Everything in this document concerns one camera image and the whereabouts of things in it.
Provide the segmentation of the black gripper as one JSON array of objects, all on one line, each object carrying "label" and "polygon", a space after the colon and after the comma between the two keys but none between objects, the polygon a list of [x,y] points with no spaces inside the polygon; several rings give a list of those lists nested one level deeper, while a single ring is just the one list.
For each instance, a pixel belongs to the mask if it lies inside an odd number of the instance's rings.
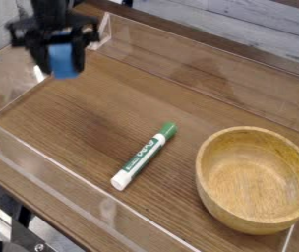
[{"label": "black gripper", "polygon": [[64,16],[33,15],[5,25],[13,46],[28,46],[31,55],[49,75],[51,65],[47,46],[71,43],[75,70],[82,73],[86,65],[86,47],[100,40],[99,18],[67,12]]}]

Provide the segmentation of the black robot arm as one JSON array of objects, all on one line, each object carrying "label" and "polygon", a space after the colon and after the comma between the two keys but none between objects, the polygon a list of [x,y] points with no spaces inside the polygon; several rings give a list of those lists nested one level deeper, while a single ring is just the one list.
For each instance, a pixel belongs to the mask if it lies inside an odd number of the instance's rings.
[{"label": "black robot arm", "polygon": [[86,68],[86,48],[100,41],[95,16],[72,11],[69,0],[31,0],[33,14],[9,22],[13,47],[24,47],[47,75],[76,77]]}]

